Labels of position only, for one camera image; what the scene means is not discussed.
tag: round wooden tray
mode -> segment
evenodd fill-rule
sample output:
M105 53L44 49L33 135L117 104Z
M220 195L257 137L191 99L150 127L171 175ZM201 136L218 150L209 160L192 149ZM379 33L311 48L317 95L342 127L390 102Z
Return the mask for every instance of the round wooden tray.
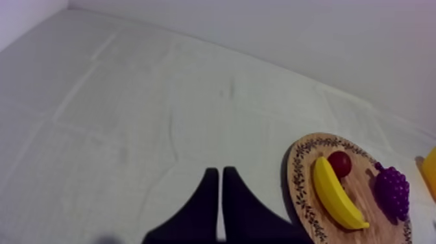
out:
M370 227L346 230L338 225L317 198L312 181L312 165L319 156L328 157L344 151L352 161L352 170L341 183L350 199L359 208ZM372 192L378 171L368 153L354 143L332 134L315 133L296 141L287 159L287 183L295 211L313 242L411 244L410 220L388 219L377 205Z

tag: purple grapes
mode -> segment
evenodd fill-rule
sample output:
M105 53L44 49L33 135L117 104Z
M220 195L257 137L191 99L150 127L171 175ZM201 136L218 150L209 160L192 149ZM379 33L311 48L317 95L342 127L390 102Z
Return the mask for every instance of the purple grapes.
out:
M380 172L374 185L377 201L391 217L405 221L409 212L409 183L406 177L394 167L385 169L379 162L375 166Z

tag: yellow object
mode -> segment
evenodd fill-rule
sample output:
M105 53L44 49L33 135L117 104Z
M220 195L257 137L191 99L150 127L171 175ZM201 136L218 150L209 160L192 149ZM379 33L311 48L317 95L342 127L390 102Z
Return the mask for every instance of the yellow object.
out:
M315 191L328 213L344 228L369 228L369 223L342 188L332 166L325 157L319 157L313 170Z
M422 174L430 187L433 198L436 197L436 147L431 150L421 167Z

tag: plastic fruit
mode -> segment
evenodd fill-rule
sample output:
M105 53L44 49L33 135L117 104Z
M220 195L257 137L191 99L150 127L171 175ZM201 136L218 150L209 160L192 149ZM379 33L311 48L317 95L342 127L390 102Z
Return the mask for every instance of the plastic fruit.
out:
M335 151L329 157L328 161L333 167L337 178L343 178L351 172L351 159L343 151Z
M405 221L409 212L409 183L406 177L394 167L385 169L379 162L375 166L380 172L374 185L377 201L391 217Z
M368 228L369 223L345 193L330 162L319 157L313 170L315 191L327 212L344 228L358 230Z

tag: white sheet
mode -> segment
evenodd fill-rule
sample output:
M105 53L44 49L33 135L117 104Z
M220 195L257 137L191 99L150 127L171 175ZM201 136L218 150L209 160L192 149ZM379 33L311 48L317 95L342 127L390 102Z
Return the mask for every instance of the white sheet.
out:
M255 58L64 11L0 53L0 242L113 235L140 243L185 203L208 166L235 165L260 201L289 219L280 162L295 140L318 131L406 172L415 243L434 242L436 209L413 158L435 140L390 121Z

